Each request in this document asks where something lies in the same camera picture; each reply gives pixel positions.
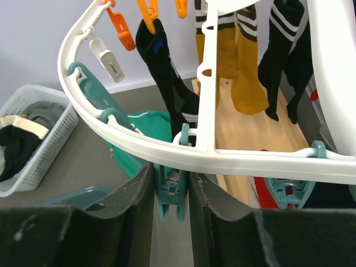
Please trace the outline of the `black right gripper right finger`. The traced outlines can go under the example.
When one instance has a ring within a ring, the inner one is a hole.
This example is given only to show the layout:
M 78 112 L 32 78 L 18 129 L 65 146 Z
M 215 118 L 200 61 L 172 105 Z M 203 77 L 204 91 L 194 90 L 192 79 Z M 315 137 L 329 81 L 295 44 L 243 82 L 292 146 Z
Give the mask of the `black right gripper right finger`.
M 189 177 L 195 266 L 354 266 L 355 210 L 255 209 Z

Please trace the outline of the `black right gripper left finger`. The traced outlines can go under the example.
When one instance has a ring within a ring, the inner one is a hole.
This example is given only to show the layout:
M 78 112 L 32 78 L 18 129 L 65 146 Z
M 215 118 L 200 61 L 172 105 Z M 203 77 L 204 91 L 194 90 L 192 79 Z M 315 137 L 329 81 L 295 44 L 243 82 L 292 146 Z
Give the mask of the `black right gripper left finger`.
M 28 206 L 1 210 L 2 266 L 149 266 L 154 167 L 85 210 Z

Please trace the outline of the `red christmas sock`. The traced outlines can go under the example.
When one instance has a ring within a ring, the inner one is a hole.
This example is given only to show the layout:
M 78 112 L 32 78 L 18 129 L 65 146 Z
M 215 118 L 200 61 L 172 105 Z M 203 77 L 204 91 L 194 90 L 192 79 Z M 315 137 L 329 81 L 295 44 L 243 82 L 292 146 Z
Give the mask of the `red christmas sock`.
M 247 177 L 248 205 L 256 209 L 278 209 L 262 177 Z

